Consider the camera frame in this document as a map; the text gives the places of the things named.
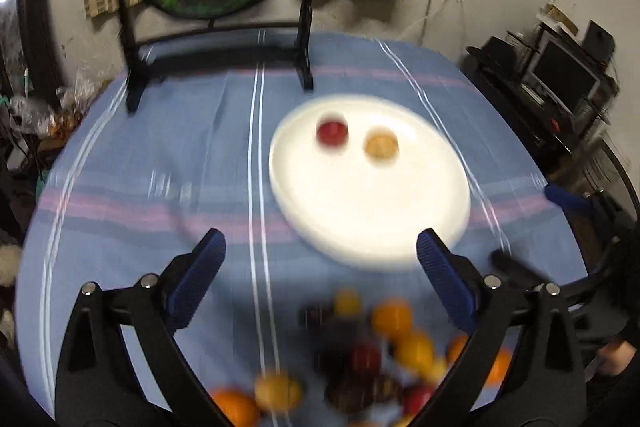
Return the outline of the large red tomato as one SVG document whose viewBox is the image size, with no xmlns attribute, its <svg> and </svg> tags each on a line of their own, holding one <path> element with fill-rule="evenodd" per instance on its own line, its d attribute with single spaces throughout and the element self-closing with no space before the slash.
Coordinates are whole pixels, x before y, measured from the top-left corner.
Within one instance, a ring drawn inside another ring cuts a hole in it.
<svg viewBox="0 0 640 427">
<path fill-rule="evenodd" d="M 416 416 L 434 395 L 435 388 L 428 384 L 414 384 L 402 392 L 402 413 L 407 417 Z"/>
</svg>

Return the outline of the orange fruit on cloth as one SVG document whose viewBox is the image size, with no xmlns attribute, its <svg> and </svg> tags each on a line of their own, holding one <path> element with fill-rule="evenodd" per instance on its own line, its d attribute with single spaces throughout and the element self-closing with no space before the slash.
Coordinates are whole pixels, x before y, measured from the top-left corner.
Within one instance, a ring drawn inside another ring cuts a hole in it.
<svg viewBox="0 0 640 427">
<path fill-rule="evenodd" d="M 378 337 L 396 341 L 412 331 L 411 307 L 405 299 L 392 298 L 381 301 L 371 311 L 370 325 Z"/>
</svg>

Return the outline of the yellow orange tomato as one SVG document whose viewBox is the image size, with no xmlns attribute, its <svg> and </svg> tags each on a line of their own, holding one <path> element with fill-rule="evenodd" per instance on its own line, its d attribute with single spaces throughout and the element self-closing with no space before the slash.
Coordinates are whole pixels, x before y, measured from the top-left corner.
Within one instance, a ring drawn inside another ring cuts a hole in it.
<svg viewBox="0 0 640 427">
<path fill-rule="evenodd" d="M 393 358 L 409 372 L 425 373 L 435 360 L 434 343 L 426 332 L 412 331 L 394 344 Z"/>
</svg>

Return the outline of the small olive yellow fruit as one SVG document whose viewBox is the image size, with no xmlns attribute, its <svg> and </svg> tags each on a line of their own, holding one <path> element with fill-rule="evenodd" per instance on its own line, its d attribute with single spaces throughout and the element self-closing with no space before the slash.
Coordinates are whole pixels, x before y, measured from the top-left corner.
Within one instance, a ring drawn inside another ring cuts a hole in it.
<svg viewBox="0 0 640 427">
<path fill-rule="evenodd" d="M 358 291 L 352 288 L 339 289 L 333 297 L 333 313 L 336 317 L 358 317 L 361 313 L 361 299 Z"/>
</svg>

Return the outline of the white round plate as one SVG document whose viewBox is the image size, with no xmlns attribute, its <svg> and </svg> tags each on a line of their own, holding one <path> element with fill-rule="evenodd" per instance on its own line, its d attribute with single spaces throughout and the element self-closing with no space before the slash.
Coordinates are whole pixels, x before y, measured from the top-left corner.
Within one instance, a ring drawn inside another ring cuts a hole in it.
<svg viewBox="0 0 640 427">
<path fill-rule="evenodd" d="M 330 115 L 348 124 L 348 142 L 338 150 L 316 140 L 318 121 Z M 363 143 L 374 129 L 396 134 L 393 160 L 367 158 Z M 452 145 L 425 118 L 385 98 L 329 95 L 292 110 L 274 130 L 269 179 L 299 236 L 358 269 L 411 270 L 423 230 L 452 248 L 470 220 L 469 182 Z"/>
</svg>

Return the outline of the computer monitor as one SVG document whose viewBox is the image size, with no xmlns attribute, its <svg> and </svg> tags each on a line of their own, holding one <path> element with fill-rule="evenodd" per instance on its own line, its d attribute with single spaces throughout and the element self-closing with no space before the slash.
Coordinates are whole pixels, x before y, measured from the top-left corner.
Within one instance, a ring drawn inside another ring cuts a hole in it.
<svg viewBox="0 0 640 427">
<path fill-rule="evenodd" d="M 540 32 L 537 51 L 526 68 L 524 82 L 539 96 L 548 96 L 576 115 L 600 87 L 600 79 L 578 52 L 557 34 Z"/>
</svg>

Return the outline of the small red tomato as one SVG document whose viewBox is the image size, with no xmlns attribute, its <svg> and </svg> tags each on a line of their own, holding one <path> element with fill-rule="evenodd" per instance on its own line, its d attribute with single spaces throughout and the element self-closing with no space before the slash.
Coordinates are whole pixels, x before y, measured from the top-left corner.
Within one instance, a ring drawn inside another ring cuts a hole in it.
<svg viewBox="0 0 640 427">
<path fill-rule="evenodd" d="M 349 348 L 349 368 L 354 375 L 378 375 L 382 367 L 382 353 L 372 343 L 354 343 Z"/>
</svg>

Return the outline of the orange tangerine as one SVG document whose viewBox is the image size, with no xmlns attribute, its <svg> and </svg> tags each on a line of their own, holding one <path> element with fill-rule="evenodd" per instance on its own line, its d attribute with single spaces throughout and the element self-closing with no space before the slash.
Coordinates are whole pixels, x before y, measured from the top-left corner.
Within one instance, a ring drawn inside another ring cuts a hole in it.
<svg viewBox="0 0 640 427">
<path fill-rule="evenodd" d="M 210 396 L 235 427 L 256 427 L 262 419 L 254 399 L 241 390 L 218 388 Z"/>
</svg>

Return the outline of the dark maroon plum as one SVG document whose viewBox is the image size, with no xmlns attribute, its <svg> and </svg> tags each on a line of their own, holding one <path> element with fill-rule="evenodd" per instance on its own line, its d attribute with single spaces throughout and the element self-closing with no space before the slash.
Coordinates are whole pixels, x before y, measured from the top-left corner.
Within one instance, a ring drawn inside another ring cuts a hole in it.
<svg viewBox="0 0 640 427">
<path fill-rule="evenodd" d="M 329 381 L 324 399 L 338 413 L 355 415 L 377 404 L 397 402 L 401 395 L 402 386 L 397 379 L 378 374 Z"/>
</svg>

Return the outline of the beige round fruit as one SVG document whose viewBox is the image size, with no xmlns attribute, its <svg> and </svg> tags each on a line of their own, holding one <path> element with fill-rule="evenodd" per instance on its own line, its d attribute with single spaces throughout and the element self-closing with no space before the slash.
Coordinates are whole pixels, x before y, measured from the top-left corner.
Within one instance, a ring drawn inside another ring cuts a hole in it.
<svg viewBox="0 0 640 427">
<path fill-rule="evenodd" d="M 373 161 L 393 160 L 399 152 L 397 136 L 390 130 L 374 129 L 367 134 L 363 150 L 367 158 Z"/>
</svg>

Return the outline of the red plum on plate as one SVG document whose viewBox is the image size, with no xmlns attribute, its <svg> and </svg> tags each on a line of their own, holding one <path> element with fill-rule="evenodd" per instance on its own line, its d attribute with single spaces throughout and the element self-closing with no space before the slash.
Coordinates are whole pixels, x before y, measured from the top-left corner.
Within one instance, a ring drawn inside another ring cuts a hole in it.
<svg viewBox="0 0 640 427">
<path fill-rule="evenodd" d="M 349 129 L 344 118 L 330 115 L 318 121 L 316 140 L 321 147 L 338 150 L 347 144 L 348 138 Z"/>
</svg>

